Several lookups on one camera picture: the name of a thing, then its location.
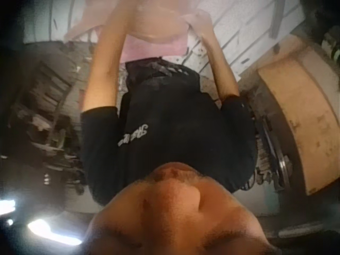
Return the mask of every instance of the sleeve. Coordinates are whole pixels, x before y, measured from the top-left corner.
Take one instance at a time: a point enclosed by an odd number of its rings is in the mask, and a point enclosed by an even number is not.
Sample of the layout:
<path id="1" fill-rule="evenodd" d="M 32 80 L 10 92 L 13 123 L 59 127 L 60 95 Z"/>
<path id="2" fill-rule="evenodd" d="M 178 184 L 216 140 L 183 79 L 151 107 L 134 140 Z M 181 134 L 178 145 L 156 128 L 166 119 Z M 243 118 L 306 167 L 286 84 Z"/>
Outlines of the sleeve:
<path id="1" fill-rule="evenodd" d="M 106 205 L 119 187 L 118 140 L 121 136 L 116 107 L 99 107 L 81 114 L 81 158 L 90 191 L 96 202 Z"/>
<path id="2" fill-rule="evenodd" d="M 221 112 L 233 133 L 234 144 L 242 154 L 241 185 L 244 185 L 254 172 L 257 164 L 258 149 L 256 141 L 255 122 L 250 113 L 247 102 L 239 96 L 230 96 L 223 103 Z"/>

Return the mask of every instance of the black t-shirt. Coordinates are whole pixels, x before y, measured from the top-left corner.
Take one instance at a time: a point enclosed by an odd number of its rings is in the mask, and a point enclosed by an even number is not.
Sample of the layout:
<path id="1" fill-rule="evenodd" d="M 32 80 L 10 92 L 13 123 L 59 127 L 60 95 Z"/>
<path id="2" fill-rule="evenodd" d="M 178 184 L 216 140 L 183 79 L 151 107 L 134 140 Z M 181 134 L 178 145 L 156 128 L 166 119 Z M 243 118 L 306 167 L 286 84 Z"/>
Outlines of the black t-shirt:
<path id="1" fill-rule="evenodd" d="M 254 124 L 237 96 L 219 110 L 206 93 L 141 90 L 132 96 L 124 121 L 116 107 L 92 109 L 81 118 L 84 170 L 102 205 L 169 162 L 185 163 L 230 192 L 243 186 L 255 168 Z"/>

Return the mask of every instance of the light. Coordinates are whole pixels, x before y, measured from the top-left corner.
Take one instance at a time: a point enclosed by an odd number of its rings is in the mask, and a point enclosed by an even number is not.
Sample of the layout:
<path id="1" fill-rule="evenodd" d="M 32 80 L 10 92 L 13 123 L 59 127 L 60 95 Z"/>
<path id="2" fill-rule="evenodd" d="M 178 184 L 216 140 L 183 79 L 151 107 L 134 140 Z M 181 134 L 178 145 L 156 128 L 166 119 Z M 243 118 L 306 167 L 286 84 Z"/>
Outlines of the light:
<path id="1" fill-rule="evenodd" d="M 0 215 L 9 214 L 15 211 L 14 200 L 0 200 Z"/>
<path id="2" fill-rule="evenodd" d="M 28 228 L 36 235 L 59 243 L 76 246 L 81 244 L 77 238 L 52 233 L 51 227 L 43 219 L 29 223 Z"/>
<path id="3" fill-rule="evenodd" d="M 8 226 L 12 226 L 13 225 L 13 220 L 12 219 L 8 219 L 7 220 L 7 224 L 8 224 Z"/>

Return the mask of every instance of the man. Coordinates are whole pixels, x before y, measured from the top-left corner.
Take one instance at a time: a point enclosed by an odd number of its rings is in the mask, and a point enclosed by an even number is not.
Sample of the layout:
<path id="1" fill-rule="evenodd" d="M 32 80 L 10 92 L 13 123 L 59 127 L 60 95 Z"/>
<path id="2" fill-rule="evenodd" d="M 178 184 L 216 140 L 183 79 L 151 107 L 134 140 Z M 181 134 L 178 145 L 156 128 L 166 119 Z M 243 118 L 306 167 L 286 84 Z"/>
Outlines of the man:
<path id="1" fill-rule="evenodd" d="M 209 15 L 185 17 L 207 48 L 222 101 L 199 75 L 160 59 L 118 66 L 138 0 L 120 1 L 100 36 L 83 104 L 83 163 L 105 208 L 84 242 L 91 254 L 264 254 L 274 249 L 231 195 L 256 164 L 254 125 Z"/>

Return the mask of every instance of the white print on shirt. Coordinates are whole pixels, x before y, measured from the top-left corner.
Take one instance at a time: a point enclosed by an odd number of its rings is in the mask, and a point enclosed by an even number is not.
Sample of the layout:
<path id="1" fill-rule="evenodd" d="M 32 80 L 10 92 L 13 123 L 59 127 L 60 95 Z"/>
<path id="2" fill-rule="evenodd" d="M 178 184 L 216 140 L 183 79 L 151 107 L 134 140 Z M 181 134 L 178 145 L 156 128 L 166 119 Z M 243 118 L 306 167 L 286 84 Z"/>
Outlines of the white print on shirt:
<path id="1" fill-rule="evenodd" d="M 129 142 L 132 142 L 135 138 L 141 138 L 142 136 L 146 135 L 148 133 L 148 125 L 144 124 L 140 126 L 136 131 L 134 131 L 132 134 L 125 134 L 124 138 L 119 141 L 118 146 L 120 147 L 122 144 L 128 144 Z"/>

